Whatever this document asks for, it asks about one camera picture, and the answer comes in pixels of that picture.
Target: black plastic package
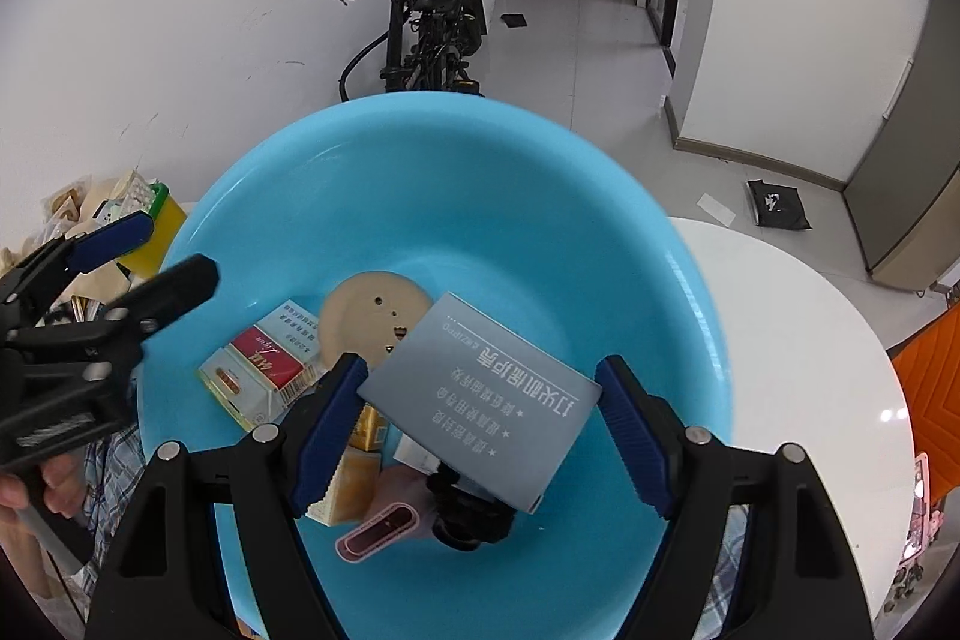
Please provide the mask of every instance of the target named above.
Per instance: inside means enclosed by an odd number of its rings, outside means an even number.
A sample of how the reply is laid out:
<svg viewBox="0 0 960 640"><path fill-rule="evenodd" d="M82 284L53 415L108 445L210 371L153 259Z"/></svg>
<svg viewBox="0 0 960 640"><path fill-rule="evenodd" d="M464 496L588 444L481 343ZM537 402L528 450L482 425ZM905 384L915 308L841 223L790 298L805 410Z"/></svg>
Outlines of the black plastic package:
<svg viewBox="0 0 960 640"><path fill-rule="evenodd" d="M750 189L758 226L789 231L803 231L811 227L803 213L803 202L800 202L796 188L771 185L763 180L750 180L747 188Z"/></svg>
<svg viewBox="0 0 960 640"><path fill-rule="evenodd" d="M527 19L523 15L500 15L507 28L526 28Z"/></svg>

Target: white table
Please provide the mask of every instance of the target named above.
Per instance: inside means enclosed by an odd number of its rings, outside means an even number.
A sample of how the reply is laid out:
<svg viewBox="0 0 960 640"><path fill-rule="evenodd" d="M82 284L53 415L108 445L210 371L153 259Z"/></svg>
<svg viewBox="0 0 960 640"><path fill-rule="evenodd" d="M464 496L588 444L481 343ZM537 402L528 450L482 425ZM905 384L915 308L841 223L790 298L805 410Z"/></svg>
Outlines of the white table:
<svg viewBox="0 0 960 640"><path fill-rule="evenodd" d="M672 218L720 316L733 379L733 445L810 453L846 530L872 615L904 550L913 434L880 340L805 263L731 229Z"/></svg>

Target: tiled floor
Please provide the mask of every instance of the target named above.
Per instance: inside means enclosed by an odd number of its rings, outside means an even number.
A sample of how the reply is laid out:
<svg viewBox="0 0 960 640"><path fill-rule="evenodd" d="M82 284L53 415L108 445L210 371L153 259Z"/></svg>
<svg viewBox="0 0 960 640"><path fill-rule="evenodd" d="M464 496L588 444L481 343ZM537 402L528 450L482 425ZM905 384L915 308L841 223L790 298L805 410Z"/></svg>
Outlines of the tiled floor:
<svg viewBox="0 0 960 640"><path fill-rule="evenodd" d="M507 29L520 12L529 25ZM741 164L678 152L661 114L670 71L644 10L632 0L496 0L493 30L470 75L485 95L552 119L599 146L645 186L669 215L712 220L706 193L736 213L731 228L786 250L827 277L885 347L946 309L942 296L896 292L868 281L840 194ZM761 229L750 215L748 179L800 191L812 231Z"/></svg>

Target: round wooden disc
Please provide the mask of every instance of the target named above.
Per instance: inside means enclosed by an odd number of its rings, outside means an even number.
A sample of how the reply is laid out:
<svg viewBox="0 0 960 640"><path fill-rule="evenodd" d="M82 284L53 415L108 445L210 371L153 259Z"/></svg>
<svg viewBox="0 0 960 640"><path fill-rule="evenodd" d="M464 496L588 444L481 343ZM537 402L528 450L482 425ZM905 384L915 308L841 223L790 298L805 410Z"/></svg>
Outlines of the round wooden disc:
<svg viewBox="0 0 960 640"><path fill-rule="evenodd" d="M356 353L373 369L430 309L426 292L392 272L361 272L330 292L320 309L320 360L330 368Z"/></svg>

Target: barcode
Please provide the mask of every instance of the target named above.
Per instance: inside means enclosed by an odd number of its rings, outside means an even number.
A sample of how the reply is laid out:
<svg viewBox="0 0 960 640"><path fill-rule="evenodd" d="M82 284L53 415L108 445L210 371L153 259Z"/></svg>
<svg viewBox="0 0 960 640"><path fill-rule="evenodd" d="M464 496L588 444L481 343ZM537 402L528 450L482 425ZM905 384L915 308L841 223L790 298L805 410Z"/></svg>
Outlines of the barcode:
<svg viewBox="0 0 960 640"><path fill-rule="evenodd" d="M304 371L301 371L298 376L280 389L280 400L283 402L283 407L288 408L296 402L296 397L309 389L316 377L317 373L314 368L310 365L305 366Z"/></svg>

